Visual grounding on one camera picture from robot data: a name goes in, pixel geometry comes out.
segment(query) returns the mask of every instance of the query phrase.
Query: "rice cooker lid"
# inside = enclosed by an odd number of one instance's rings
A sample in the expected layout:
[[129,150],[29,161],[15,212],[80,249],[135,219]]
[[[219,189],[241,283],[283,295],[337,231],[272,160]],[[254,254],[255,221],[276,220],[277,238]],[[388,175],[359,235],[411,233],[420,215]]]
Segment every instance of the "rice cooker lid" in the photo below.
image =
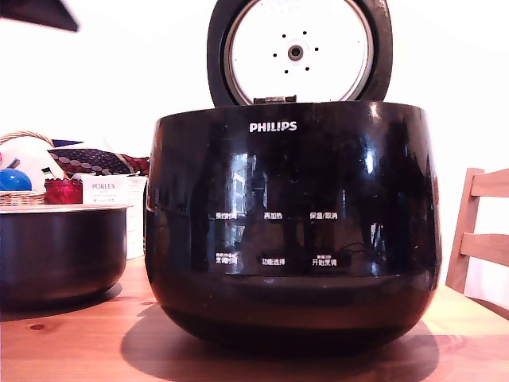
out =
[[385,0],[219,0],[208,31],[212,100],[381,101],[392,46]]

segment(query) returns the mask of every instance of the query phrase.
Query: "table surface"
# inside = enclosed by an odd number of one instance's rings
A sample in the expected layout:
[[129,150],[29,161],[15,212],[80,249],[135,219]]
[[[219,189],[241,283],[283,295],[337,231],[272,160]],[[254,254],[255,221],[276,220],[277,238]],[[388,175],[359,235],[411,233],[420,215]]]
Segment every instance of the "table surface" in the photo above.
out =
[[218,349],[158,306],[144,259],[101,303],[2,317],[2,381],[503,381],[509,321],[440,286],[424,318],[392,344],[356,357],[274,359]]

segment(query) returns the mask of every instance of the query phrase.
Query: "chair backrest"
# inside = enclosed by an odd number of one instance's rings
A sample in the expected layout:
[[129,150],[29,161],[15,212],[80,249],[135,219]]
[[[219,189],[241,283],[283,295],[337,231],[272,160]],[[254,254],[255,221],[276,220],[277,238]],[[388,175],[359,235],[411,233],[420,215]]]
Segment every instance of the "chair backrest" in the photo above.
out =
[[480,197],[509,197],[509,169],[468,169],[445,285],[464,293],[470,257],[509,267],[509,235],[474,234]]

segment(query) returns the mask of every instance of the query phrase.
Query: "glossy surface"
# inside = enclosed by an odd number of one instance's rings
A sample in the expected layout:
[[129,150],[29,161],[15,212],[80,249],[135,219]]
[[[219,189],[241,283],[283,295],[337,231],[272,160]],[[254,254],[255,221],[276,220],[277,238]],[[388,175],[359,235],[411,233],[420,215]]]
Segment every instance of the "glossy surface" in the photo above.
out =
[[173,115],[157,127],[151,163],[150,284],[199,337],[362,349],[405,333],[433,297],[441,244],[421,109],[345,102]]
[[30,178],[20,170],[0,170],[0,191],[31,191]]
[[0,214],[0,304],[41,309],[101,294],[126,266],[126,209]]

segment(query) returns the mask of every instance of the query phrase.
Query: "patterned fabric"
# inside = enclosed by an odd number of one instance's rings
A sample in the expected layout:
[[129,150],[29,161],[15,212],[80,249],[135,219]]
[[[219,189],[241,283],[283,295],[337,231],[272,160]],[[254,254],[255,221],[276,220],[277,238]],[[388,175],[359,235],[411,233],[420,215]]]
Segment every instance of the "patterned fabric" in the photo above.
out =
[[48,152],[69,177],[75,173],[118,175],[139,171],[142,176],[149,173],[149,158],[132,158],[97,149],[53,149]]

